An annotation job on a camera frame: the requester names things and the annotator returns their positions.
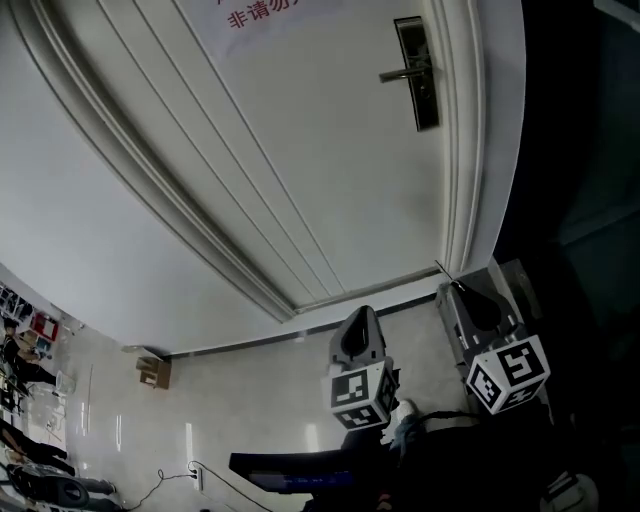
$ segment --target door trim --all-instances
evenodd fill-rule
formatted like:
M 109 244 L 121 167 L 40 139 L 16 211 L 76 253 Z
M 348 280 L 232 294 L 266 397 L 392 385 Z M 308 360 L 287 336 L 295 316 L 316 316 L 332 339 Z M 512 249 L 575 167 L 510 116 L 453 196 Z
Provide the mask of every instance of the door trim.
M 467 266 L 483 173 L 484 58 L 476 0 L 425 0 L 445 145 L 444 242 L 450 272 Z
M 420 281 L 421 279 L 426 279 L 427 277 L 435 276 L 439 273 L 440 269 L 438 267 L 430 267 L 424 270 L 419 270 L 418 272 L 413 272 L 412 274 L 408 274 L 406 276 L 391 279 L 389 281 L 385 281 L 384 283 L 374 284 L 372 286 L 367 286 L 366 288 L 343 293 L 342 295 L 339 295 L 337 297 L 330 297 L 328 299 L 320 300 L 312 304 L 300 306 L 299 308 L 296 308 L 296 314 L 301 315 L 302 313 L 307 313 L 308 311 L 313 311 L 314 309 L 333 306 L 334 304 L 339 304 L 348 300 L 359 299 L 361 297 L 366 297 L 367 295 L 372 295 L 374 293 L 385 292 L 387 290 L 391 290 L 392 288 L 397 288 L 398 286 L 403 286 L 415 281 Z
M 229 284 L 284 322 L 289 300 L 189 196 L 86 63 L 48 0 L 11 0 L 34 64 L 70 119 L 114 175 L 169 231 Z

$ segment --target sign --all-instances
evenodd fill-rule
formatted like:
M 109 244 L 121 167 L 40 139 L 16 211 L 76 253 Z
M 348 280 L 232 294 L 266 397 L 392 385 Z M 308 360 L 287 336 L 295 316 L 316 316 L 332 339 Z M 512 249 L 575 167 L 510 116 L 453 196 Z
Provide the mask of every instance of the sign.
M 336 10 L 344 0 L 179 0 L 185 17 L 217 62 Z

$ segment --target marble floor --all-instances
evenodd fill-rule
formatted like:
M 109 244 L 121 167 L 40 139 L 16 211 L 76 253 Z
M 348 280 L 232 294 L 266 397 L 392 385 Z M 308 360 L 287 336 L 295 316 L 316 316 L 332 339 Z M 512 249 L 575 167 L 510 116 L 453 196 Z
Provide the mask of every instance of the marble floor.
M 388 354 L 401 368 L 398 396 L 424 411 L 466 408 L 444 330 L 430 302 L 381 319 Z M 333 331 L 243 350 L 178 359 L 170 389 L 139 383 L 136 357 L 85 328 L 68 336 L 57 365 L 77 379 L 66 403 L 66 445 L 81 476 L 116 484 L 134 506 L 165 476 L 195 459 L 274 511 L 298 511 L 308 496 L 268 494 L 227 469 L 233 451 L 306 452 L 338 448 L 344 428 L 323 410 Z M 212 475 L 166 481 L 139 511 L 259 511 Z

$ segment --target black object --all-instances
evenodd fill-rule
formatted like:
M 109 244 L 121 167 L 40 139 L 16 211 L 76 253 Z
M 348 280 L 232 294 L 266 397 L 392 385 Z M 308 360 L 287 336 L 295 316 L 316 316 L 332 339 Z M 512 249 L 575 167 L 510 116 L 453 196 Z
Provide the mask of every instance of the black object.
M 26 302 L 24 307 L 22 308 L 22 311 L 20 312 L 20 320 L 21 321 L 24 320 L 25 318 L 30 316 L 32 313 L 33 313 L 33 306 L 28 302 Z
M 89 502 L 89 493 L 79 483 L 64 477 L 55 478 L 56 497 L 54 502 L 61 507 L 83 508 Z
M 8 328 L 11 328 L 11 327 L 13 327 L 14 329 L 16 327 L 18 327 L 18 322 L 16 322 L 12 318 L 5 317 L 5 319 L 4 319 L 4 328 L 8 329 Z
M 0 405 L 9 412 L 22 412 L 11 391 L 0 389 Z
M 502 318 L 500 307 L 493 300 L 460 281 L 452 281 L 451 286 L 458 292 L 469 318 L 478 329 L 492 331 L 500 325 Z
M 384 360 L 387 344 L 376 312 L 362 306 L 347 318 L 329 342 L 329 364 L 349 367 L 358 362 L 363 366 Z
M 469 415 L 432 413 L 411 431 L 456 416 Z M 418 435 L 400 463 L 376 429 L 352 434 L 331 452 L 234 453 L 229 468 L 268 492 L 313 494 L 305 512 L 376 510 L 383 496 L 394 510 L 537 512 L 546 486 L 567 466 L 538 399 L 475 426 Z

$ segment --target shoe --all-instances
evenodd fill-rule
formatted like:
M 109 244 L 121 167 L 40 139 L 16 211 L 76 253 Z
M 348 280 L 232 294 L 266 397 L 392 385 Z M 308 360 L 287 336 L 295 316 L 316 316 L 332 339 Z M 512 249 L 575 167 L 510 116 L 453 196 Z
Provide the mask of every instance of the shoe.
M 413 400 L 400 400 L 400 403 L 396 408 L 396 418 L 398 418 L 398 425 L 402 423 L 402 420 L 404 420 L 407 416 L 417 416 L 418 414 L 418 407 Z

